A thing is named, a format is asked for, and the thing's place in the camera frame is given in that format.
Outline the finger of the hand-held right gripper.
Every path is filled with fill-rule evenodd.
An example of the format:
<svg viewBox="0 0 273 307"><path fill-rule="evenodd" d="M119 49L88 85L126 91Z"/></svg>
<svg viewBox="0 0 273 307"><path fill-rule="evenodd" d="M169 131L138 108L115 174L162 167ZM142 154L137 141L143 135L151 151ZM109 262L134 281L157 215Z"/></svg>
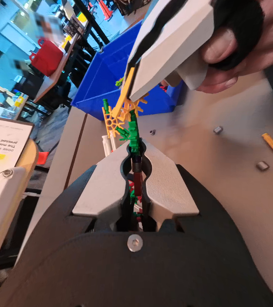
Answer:
<svg viewBox="0 0 273 307"><path fill-rule="evenodd" d="M190 90L198 87L208 68L198 49L212 36L213 17L209 0L188 0L136 66L130 100L135 102L162 80L171 86L183 80Z"/></svg>
<svg viewBox="0 0 273 307"><path fill-rule="evenodd" d="M130 69L138 65L142 56L156 42L164 26L179 13L186 2L187 0L159 0L151 2L128 58L125 80Z"/></svg>

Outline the black metal pole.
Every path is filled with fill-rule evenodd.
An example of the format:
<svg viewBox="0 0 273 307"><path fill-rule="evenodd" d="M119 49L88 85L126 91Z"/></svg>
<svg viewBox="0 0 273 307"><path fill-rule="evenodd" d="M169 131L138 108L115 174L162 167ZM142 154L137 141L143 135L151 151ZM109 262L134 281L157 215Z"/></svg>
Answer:
<svg viewBox="0 0 273 307"><path fill-rule="evenodd" d="M74 2L76 6L79 8L79 10L84 14L90 26L94 28L98 36L102 39L103 43L105 45L109 44L110 43L109 39L107 38L103 30L100 28L100 26L97 24L96 20L93 18L88 8L85 6L85 4L81 0L74 0Z"/></svg>

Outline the red fabric bag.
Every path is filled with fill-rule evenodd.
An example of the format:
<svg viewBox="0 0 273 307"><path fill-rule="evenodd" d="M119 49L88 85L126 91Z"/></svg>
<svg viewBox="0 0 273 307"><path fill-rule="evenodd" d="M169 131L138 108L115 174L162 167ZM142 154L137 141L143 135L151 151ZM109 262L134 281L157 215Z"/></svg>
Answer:
<svg viewBox="0 0 273 307"><path fill-rule="evenodd" d="M29 59L33 67L50 77L57 70L64 53L50 40L40 38L38 44L40 49L37 53L31 52Z"/></svg>

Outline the wooden table with black legs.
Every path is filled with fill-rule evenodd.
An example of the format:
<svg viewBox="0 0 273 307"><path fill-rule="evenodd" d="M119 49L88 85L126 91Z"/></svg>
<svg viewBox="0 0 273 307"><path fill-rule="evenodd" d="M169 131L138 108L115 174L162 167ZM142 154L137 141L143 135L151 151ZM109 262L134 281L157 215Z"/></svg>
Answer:
<svg viewBox="0 0 273 307"><path fill-rule="evenodd" d="M59 65L58 65L57 69L55 70L55 72L50 77L44 78L42 86L40 87L35 99L33 100L34 103L38 103L38 101L41 98L43 98L43 96L46 93L48 93L57 84L57 82L60 79L60 76L62 74L62 71L64 70L65 65L67 64L67 62L70 58L70 55L73 51L73 47L76 44L78 38L79 38L78 34L74 35L74 37L70 41L70 47L68 49L68 52L63 54L63 57L62 57Z"/></svg>

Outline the blue bin with white tag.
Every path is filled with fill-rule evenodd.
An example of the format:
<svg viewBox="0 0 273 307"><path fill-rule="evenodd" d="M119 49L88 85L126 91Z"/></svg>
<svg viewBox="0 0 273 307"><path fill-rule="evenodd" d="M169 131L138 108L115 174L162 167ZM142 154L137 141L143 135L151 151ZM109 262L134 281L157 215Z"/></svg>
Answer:
<svg viewBox="0 0 273 307"><path fill-rule="evenodd" d="M135 43L141 21L127 29L115 40L94 56L79 88L71 103L72 106L103 121L103 99L108 100L112 108L120 96L116 82L124 76L128 57ZM139 116L173 112L183 86L168 87L163 91L155 86L145 99L147 104L140 103L143 112Z"/></svg>

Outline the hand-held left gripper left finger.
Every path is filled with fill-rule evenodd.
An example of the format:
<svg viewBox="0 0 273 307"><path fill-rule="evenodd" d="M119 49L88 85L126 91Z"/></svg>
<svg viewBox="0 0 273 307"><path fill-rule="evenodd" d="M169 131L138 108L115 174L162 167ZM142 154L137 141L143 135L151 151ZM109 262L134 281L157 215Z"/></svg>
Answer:
<svg viewBox="0 0 273 307"><path fill-rule="evenodd" d="M133 212L127 179L131 169L127 141L96 164L72 210L73 215L100 219L115 224L118 231L128 231Z"/></svg>

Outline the colourful toy construction car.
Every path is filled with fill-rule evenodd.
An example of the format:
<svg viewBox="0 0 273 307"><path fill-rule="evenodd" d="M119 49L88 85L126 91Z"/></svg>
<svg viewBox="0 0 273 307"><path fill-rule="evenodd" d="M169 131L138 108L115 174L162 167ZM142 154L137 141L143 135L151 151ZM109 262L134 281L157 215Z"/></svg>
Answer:
<svg viewBox="0 0 273 307"><path fill-rule="evenodd" d="M123 89L114 108L108 104L108 99L103 99L103 116L107 129L107 137L111 140L112 150L115 151L115 137L120 135L121 141L129 141L130 160L124 165L130 166L132 174L128 174L128 195L121 205L122 217L116 222L117 231L134 231L138 229L138 222L142 221L142 210L133 213L134 205L142 201L143 197L143 175L142 175L142 153L141 139L138 129L138 112L143 110L138 106L139 102L147 104L144 97L133 102L129 99L129 91L137 72L136 67L130 68L127 73Z"/></svg>

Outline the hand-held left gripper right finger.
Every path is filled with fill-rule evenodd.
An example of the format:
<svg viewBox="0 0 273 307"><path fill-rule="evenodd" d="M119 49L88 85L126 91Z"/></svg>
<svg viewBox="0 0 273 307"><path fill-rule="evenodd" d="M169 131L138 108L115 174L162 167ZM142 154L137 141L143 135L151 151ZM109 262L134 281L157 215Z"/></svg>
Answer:
<svg viewBox="0 0 273 307"><path fill-rule="evenodd" d="M165 220L197 216L199 209L176 164L145 139L141 144L143 214L156 222L157 230Z"/></svg>

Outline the white document stand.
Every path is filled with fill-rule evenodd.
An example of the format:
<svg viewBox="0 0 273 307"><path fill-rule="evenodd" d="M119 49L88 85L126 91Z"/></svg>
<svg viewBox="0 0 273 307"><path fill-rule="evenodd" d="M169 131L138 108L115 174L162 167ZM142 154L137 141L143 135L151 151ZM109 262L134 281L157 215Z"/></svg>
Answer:
<svg viewBox="0 0 273 307"><path fill-rule="evenodd" d="M29 139L16 167L0 173L0 248L27 188L38 157L37 145L32 139Z"/></svg>

